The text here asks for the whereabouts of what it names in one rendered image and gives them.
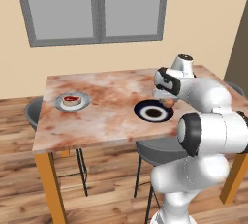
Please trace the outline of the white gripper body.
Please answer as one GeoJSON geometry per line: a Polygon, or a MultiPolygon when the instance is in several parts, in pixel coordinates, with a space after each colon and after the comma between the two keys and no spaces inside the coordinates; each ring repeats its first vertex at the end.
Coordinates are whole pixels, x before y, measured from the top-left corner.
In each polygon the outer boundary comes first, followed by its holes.
{"type": "Polygon", "coordinates": [[[154,88],[154,98],[155,99],[173,99],[176,100],[177,97],[166,90],[160,90],[154,88]]]}

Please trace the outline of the peach onion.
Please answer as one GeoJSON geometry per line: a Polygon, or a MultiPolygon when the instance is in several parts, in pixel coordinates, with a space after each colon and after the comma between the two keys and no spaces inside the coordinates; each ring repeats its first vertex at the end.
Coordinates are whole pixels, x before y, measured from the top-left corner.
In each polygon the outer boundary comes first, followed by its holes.
{"type": "Polygon", "coordinates": [[[166,107],[166,108],[170,108],[174,105],[175,100],[174,99],[163,99],[162,100],[162,104],[166,107]]]}

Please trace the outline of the red steak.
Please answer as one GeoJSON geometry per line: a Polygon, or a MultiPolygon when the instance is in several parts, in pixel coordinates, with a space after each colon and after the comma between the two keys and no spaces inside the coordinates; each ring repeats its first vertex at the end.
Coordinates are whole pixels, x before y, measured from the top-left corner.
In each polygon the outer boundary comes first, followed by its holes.
{"type": "Polygon", "coordinates": [[[75,106],[81,102],[81,98],[79,96],[68,95],[63,98],[63,104],[65,106],[75,106]]]}

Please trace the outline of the dark blue plate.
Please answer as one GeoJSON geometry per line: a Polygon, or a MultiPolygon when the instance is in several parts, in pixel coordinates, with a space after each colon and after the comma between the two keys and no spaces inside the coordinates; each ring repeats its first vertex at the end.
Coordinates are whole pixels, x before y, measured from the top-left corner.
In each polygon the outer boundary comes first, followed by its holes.
{"type": "Polygon", "coordinates": [[[173,108],[166,108],[159,100],[153,99],[138,102],[134,113],[140,119],[153,123],[166,122],[174,115],[173,108]]]}

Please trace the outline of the marble table with orange legs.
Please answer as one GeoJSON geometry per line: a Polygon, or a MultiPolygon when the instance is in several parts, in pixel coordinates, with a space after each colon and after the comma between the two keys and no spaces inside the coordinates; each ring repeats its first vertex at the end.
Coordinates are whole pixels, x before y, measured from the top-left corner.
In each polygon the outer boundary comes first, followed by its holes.
{"type": "MultiPolygon", "coordinates": [[[[162,103],[163,99],[153,96],[157,70],[137,69],[48,78],[33,153],[54,224],[67,224],[67,217],[52,161],[53,152],[100,144],[177,138],[180,118],[196,112],[192,106],[179,99],[171,107],[173,117],[166,122],[147,122],[136,116],[134,107],[138,102],[153,99],[162,103]],[[60,111],[54,106],[54,100],[66,92],[86,93],[90,97],[90,104],[75,112],[60,111]]],[[[215,80],[227,89],[203,65],[193,63],[193,70],[197,78],[215,80]]],[[[248,117],[248,101],[230,94],[232,109],[248,117]]],[[[233,155],[238,164],[248,161],[248,153],[233,155]]],[[[235,166],[229,163],[228,176],[221,181],[225,186],[220,198],[225,204],[233,199],[232,188],[236,175],[235,166]]]]}

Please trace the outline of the grey chair with black legs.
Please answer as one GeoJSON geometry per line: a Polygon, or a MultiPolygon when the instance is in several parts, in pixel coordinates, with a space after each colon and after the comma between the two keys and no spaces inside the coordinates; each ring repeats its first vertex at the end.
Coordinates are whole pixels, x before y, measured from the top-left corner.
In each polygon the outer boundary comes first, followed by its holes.
{"type": "MultiPolygon", "coordinates": [[[[137,197],[138,188],[140,187],[139,180],[142,161],[156,167],[187,157],[187,153],[181,148],[176,137],[136,141],[136,148],[139,154],[139,163],[134,197],[137,197]]],[[[156,212],[152,218],[149,217],[152,197],[156,198],[156,193],[153,187],[150,187],[144,224],[164,224],[159,212],[156,212]]],[[[159,208],[160,204],[157,198],[156,203],[159,208]]]]}
{"type": "MultiPolygon", "coordinates": [[[[31,102],[29,102],[24,109],[25,117],[34,130],[37,130],[42,102],[43,102],[43,98],[38,97],[32,100],[31,102]]],[[[77,156],[77,163],[83,184],[84,193],[85,196],[88,196],[87,186],[86,186],[87,169],[81,148],[76,150],[76,156],[77,156]]]]}

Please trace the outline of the grey plate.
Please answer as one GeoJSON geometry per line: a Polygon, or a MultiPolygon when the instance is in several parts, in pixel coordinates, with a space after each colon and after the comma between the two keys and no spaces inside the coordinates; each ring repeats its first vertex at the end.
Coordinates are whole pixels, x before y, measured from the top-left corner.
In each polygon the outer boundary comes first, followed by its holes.
{"type": "Polygon", "coordinates": [[[54,106],[60,110],[65,112],[75,112],[86,108],[90,104],[90,97],[83,92],[66,92],[64,94],[59,95],[54,100],[54,106]],[[72,95],[72,96],[79,96],[81,98],[81,102],[75,106],[65,106],[63,104],[63,98],[65,96],[72,95]]]}

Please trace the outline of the grey framed window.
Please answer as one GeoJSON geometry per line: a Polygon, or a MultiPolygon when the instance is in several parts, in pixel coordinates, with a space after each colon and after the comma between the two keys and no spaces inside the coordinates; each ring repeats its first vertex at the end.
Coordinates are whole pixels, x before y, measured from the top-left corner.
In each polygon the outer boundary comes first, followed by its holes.
{"type": "Polygon", "coordinates": [[[167,0],[19,0],[32,47],[161,41],[167,0]]]}

